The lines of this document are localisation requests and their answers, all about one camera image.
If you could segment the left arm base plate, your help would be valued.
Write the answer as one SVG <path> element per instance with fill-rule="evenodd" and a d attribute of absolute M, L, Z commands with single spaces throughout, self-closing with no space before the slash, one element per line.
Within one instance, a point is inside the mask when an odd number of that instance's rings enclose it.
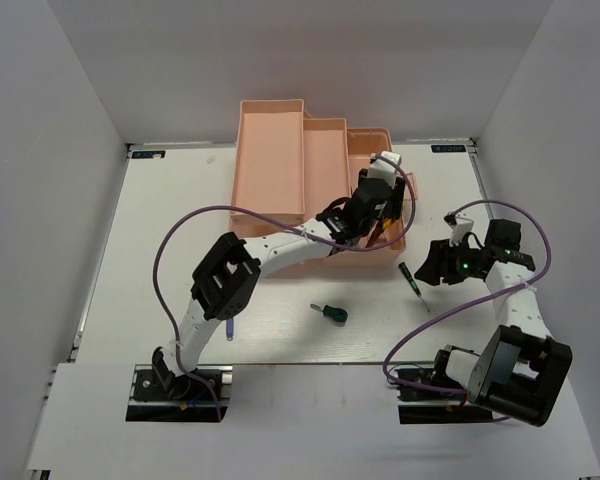
<path fill-rule="evenodd" d="M 136 365 L 126 422 L 218 423 L 216 403 L 208 388 L 189 376 L 179 377 L 166 393 L 149 365 Z"/>

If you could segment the black green precision screwdriver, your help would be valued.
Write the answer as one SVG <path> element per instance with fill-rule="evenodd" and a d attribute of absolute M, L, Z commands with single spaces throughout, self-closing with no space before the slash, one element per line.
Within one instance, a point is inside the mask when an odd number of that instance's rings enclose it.
<path fill-rule="evenodd" d="M 400 262 L 398 264 L 398 270 L 400 271 L 401 275 L 404 277 L 404 279 L 407 281 L 407 283 L 409 284 L 411 290 L 414 292 L 414 294 L 416 295 L 416 297 L 421 301 L 421 303 L 424 305 L 426 311 L 428 313 L 431 312 L 430 307 L 428 306 L 428 304 L 426 303 L 422 292 L 420 290 L 420 288 L 418 287 L 411 271 L 409 270 L 408 266 L 404 263 L 404 262 Z"/>

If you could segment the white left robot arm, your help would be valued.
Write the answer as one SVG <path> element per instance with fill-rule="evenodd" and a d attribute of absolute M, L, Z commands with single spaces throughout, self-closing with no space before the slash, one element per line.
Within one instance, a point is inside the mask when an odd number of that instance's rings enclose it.
<path fill-rule="evenodd" d="M 215 330 L 247 307 L 260 279 L 305 261 L 361 252 L 359 241 L 398 220 L 404 199 L 414 196 L 405 175 L 396 173 L 387 182 L 363 169 L 351 196 L 335 200 L 300 226 L 282 225 L 277 233 L 247 239 L 234 232 L 221 235 L 194 269 L 182 319 L 172 313 L 154 278 L 155 295 L 173 329 L 170 342 L 152 354 L 160 391 L 169 399 L 182 399 L 199 384 L 213 394 L 214 387 L 197 371 L 201 353 Z"/>

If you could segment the large yellow needle-nose pliers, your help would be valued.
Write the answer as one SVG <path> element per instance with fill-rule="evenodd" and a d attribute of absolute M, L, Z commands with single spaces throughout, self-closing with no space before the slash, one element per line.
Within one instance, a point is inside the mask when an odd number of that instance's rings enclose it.
<path fill-rule="evenodd" d="M 360 243 L 365 250 L 382 250 L 385 248 L 393 248 L 395 244 L 400 244 L 401 223 L 397 220 L 383 220 L 379 222 Z"/>

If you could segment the green stubby screwdriver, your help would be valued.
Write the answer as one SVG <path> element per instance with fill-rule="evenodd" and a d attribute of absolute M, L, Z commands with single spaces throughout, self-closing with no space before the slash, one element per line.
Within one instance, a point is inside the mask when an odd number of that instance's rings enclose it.
<path fill-rule="evenodd" d="M 332 322 L 335 325 L 345 325 L 348 320 L 348 313 L 346 310 L 338 307 L 334 307 L 331 305 L 317 305 L 312 303 L 310 308 L 318 313 L 320 313 L 324 318 L 328 321 Z"/>

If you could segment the pink plastic toolbox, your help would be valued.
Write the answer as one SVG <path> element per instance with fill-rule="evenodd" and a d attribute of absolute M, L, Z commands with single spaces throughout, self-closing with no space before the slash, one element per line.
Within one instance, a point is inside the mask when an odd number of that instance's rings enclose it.
<path fill-rule="evenodd" d="M 387 129 L 312 117 L 301 99 L 242 101 L 230 230 L 241 238 L 276 232 L 249 211 L 291 226 L 306 222 L 351 195 L 371 155 L 391 147 Z"/>

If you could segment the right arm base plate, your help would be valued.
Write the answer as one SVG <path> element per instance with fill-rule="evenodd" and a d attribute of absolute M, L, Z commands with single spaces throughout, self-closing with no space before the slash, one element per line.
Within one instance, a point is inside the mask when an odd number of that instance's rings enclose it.
<path fill-rule="evenodd" d="M 390 373 L 402 380 L 424 383 L 434 373 L 432 364 L 403 363 Z M 473 406 L 462 395 L 414 389 L 392 383 L 397 389 L 398 416 L 401 425 L 485 424 L 495 420 L 492 412 Z"/>

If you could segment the blue handled thin screwdriver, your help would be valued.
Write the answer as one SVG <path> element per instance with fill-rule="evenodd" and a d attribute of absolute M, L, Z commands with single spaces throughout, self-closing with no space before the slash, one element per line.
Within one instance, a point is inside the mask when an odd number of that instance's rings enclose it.
<path fill-rule="evenodd" d="M 233 318 L 228 319 L 226 321 L 225 333 L 226 333 L 226 339 L 228 341 L 232 341 L 234 339 L 234 336 L 235 336 L 235 320 Z"/>

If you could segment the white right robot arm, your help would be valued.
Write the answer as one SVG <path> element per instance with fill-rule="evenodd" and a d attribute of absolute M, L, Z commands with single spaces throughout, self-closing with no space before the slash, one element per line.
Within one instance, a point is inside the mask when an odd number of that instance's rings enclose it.
<path fill-rule="evenodd" d="M 484 242 L 469 244 L 473 221 L 458 214 L 445 216 L 447 239 L 434 240 L 415 274 L 431 286 L 479 279 L 494 295 L 499 322 L 481 352 L 449 345 L 435 358 L 430 374 L 433 390 L 452 399 L 465 391 L 474 405 L 541 427 L 548 420 L 563 386 L 573 355 L 546 327 L 530 280 L 533 258 L 521 252 L 521 226 L 496 219 Z"/>

